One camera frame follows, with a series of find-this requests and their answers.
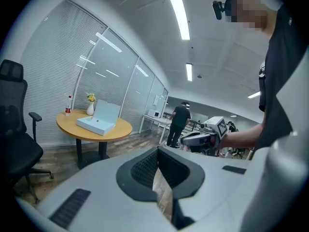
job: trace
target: railing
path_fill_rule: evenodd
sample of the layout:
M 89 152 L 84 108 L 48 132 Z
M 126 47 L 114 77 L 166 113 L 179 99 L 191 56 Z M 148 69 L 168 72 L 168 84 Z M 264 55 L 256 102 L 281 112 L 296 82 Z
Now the railing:
M 169 118 L 171 116 L 171 114 L 169 113 L 163 113 L 163 118 Z M 200 126 L 200 123 L 194 121 L 194 120 L 190 120 L 188 125 L 183 129 L 183 132 L 182 134 L 186 134 L 188 132 L 191 132 L 191 131 L 198 131 L 198 128 Z

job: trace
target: white vase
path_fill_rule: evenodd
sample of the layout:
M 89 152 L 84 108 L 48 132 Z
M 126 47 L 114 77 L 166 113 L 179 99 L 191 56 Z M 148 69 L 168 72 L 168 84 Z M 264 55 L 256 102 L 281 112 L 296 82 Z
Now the white vase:
M 90 102 L 90 105 L 88 106 L 88 109 L 87 109 L 87 114 L 88 114 L 88 115 L 93 115 L 93 113 L 94 113 L 93 104 L 94 104 L 94 103 L 95 103 L 94 101 L 91 101 L 91 102 Z

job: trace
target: person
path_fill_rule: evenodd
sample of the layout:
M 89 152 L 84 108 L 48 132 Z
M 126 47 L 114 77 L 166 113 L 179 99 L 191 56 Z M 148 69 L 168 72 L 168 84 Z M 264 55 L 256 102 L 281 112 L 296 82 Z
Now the person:
M 165 146 L 171 146 L 172 148 L 179 148 L 176 146 L 180 135 L 182 134 L 183 129 L 189 123 L 191 119 L 191 115 L 189 110 L 186 108 L 187 103 L 182 102 L 181 106 L 177 106 L 170 116 L 169 119 L 173 119 L 170 128 L 169 128 L 169 136 L 167 142 L 165 142 Z
M 254 147 L 256 151 L 271 146 L 275 140 L 292 131 L 276 95 L 300 63 L 307 43 L 285 5 L 274 11 L 260 0 L 226 0 L 225 15 L 231 22 L 240 22 L 269 37 L 266 59 L 258 77 L 259 109 L 264 112 L 263 122 L 248 130 L 228 133 L 219 145 L 219 149 Z
M 236 132 L 236 126 L 235 126 L 235 124 L 234 124 L 232 121 L 229 121 L 227 125 L 229 126 L 229 128 L 228 128 L 228 133 Z M 223 149 L 221 150 L 220 155 L 223 156 L 223 157 L 226 157 L 227 154 L 228 154 L 228 152 L 229 152 L 229 151 L 232 151 L 232 149 L 233 149 L 233 148 L 225 147 L 225 148 L 223 148 Z

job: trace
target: wooden floor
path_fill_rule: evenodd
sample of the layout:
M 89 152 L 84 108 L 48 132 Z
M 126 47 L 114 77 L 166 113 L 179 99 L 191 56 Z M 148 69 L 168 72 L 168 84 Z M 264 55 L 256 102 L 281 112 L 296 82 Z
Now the wooden floor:
M 127 138 L 108 143 L 107 154 L 115 157 L 133 150 L 159 145 L 162 128 L 152 131 L 145 131 L 141 134 L 133 134 Z M 83 152 L 98 150 L 98 143 L 82 145 Z M 50 179 L 48 174 L 31 174 L 30 181 L 40 200 L 43 200 L 61 182 L 70 178 L 79 171 L 77 167 L 76 146 L 44 148 L 44 154 L 40 161 L 34 166 L 39 169 L 48 169 L 54 174 L 54 179 Z M 35 206 L 34 199 L 27 188 L 26 179 L 23 177 L 14 187 L 17 195 Z M 153 190 L 158 194 L 158 207 L 162 213 L 170 220 L 172 212 L 171 189 L 166 180 L 158 170 L 154 178 Z

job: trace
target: wooden table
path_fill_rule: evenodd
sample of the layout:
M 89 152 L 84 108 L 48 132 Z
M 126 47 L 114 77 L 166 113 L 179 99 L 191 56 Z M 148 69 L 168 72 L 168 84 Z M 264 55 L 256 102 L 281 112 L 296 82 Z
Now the wooden table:
M 89 130 L 86 130 L 78 125 L 76 125 L 76 119 L 89 117 L 86 110 L 72 110 L 70 115 L 65 115 L 65 112 L 58 114 L 57 125 L 59 128 L 74 138 L 76 138 L 76 150 L 78 158 L 78 167 L 82 169 L 83 167 L 98 161 L 109 158 L 106 155 L 107 142 L 115 141 L 127 137 L 132 132 L 132 126 L 125 120 L 118 118 L 116 126 L 113 130 L 107 133 L 105 136 L 101 136 Z M 95 151 L 90 151 L 82 153 L 82 140 L 99 142 L 98 153 Z
M 159 124 L 163 124 L 164 125 L 163 131 L 162 131 L 162 135 L 161 135 L 160 140 L 159 140 L 159 144 L 161 144 L 162 143 L 162 139 L 163 139 L 163 135 L 164 135 L 164 132 L 165 132 L 165 129 L 166 129 L 166 126 L 171 124 L 172 121 L 169 120 L 169 119 L 166 119 L 166 118 L 154 118 L 154 117 L 150 117 L 149 115 L 143 115 L 143 119 L 141 120 L 141 124 L 140 124 L 139 133 L 141 132 L 141 129 L 143 128 L 143 124 L 144 124 L 144 120 L 145 119 L 148 119 L 149 121 L 151 121 L 150 130 L 153 129 L 154 122 L 158 122 Z

